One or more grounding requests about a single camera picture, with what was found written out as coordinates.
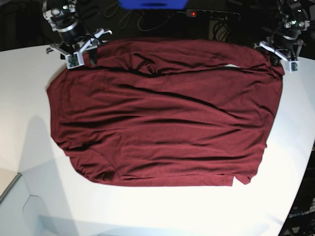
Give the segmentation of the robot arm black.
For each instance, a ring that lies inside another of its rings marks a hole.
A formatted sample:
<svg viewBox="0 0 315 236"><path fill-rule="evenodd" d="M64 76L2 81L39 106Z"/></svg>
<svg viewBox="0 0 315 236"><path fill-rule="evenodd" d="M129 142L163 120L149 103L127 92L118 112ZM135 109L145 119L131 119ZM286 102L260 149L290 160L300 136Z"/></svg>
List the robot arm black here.
<svg viewBox="0 0 315 236"><path fill-rule="evenodd" d="M92 32L86 25L87 19L99 14L99 7L90 3L89 0L46 0L42 5L44 19L61 38L60 43L50 44L46 53L59 53L69 69L83 66L85 53L90 64L96 65L98 47L104 43L100 38L112 34L103 28Z"/></svg>
<svg viewBox="0 0 315 236"><path fill-rule="evenodd" d="M273 64L281 60L297 64L306 44L303 34L313 23L308 6L302 0L266 0L263 4L264 12L260 13L259 19L266 36L256 46L271 54Z"/></svg>

